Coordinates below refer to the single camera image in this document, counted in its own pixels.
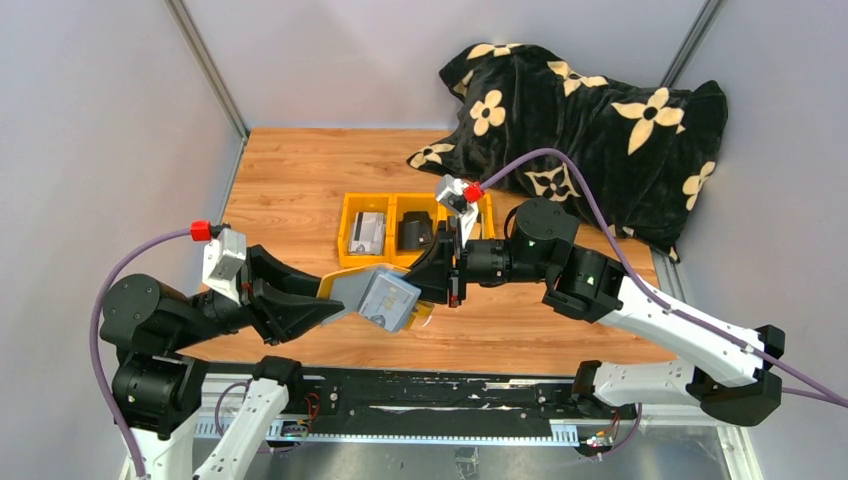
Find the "yellow leather card holder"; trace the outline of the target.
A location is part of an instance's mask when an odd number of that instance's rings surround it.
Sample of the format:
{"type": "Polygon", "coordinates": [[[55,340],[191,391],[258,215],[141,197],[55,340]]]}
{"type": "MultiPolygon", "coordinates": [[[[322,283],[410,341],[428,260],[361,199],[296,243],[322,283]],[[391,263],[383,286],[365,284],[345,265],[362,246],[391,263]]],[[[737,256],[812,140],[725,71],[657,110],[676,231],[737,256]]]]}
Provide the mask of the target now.
{"type": "Polygon", "coordinates": [[[422,290],[403,279],[407,269],[381,263],[347,268],[325,275],[317,297],[340,301],[343,309],[321,325],[329,325],[357,314],[390,333],[410,328],[416,321],[427,323],[434,304],[421,297],[422,290]]]}

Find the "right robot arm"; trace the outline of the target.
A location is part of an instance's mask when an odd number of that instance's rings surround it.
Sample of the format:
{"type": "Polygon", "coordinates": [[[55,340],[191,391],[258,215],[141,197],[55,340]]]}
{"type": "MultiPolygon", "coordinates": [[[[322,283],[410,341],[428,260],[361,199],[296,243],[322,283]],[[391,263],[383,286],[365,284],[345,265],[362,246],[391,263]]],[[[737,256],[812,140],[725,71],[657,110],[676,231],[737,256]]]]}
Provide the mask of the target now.
{"type": "Polygon", "coordinates": [[[781,329],[714,319],[645,284],[621,262],[577,246],[577,219],[555,202],[525,201],[511,217],[505,239],[462,241],[455,221],[441,223],[406,282],[423,301],[453,308],[470,284],[541,283],[542,301],[554,312],[628,331],[674,354],[653,364],[582,362],[570,393],[584,417],[636,403],[681,405],[753,427],[779,407],[783,383],[771,367],[785,346],[781,329]]]}

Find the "silver credit card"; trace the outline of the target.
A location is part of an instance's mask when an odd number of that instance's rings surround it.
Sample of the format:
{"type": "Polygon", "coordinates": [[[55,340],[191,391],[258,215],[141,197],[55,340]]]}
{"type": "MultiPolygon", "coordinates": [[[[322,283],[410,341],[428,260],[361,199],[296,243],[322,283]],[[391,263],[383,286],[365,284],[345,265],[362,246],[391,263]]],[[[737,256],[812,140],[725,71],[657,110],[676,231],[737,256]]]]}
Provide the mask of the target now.
{"type": "Polygon", "coordinates": [[[420,295],[421,289],[405,281],[399,273],[378,269],[357,312],[380,328],[397,333],[408,324],[420,295]]]}

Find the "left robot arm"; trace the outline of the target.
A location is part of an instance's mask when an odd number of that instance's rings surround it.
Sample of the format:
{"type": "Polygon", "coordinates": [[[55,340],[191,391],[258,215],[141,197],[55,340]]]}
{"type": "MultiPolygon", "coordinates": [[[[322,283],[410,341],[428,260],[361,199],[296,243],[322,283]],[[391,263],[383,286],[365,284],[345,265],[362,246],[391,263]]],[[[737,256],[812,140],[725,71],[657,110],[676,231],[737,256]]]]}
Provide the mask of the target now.
{"type": "Polygon", "coordinates": [[[209,245],[207,290],[186,296],[146,274],[109,287],[99,306],[102,340],[119,361],[111,383],[116,423],[140,479],[190,479],[192,440],[210,363],[187,347],[244,328],[270,345],[297,339],[342,312],[320,281],[262,246],[231,254],[209,245]]]}

